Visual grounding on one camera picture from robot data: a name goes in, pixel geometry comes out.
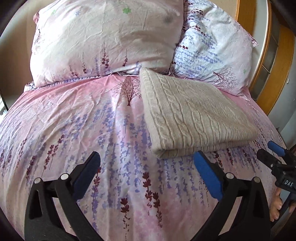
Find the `person's right hand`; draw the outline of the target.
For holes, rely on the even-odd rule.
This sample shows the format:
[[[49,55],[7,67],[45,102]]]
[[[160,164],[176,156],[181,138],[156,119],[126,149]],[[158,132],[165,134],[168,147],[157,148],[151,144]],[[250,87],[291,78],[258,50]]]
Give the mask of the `person's right hand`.
[[[280,217],[280,210],[283,205],[283,201],[280,198],[280,193],[281,193],[281,189],[277,187],[269,208],[269,217],[271,222],[278,220]]]

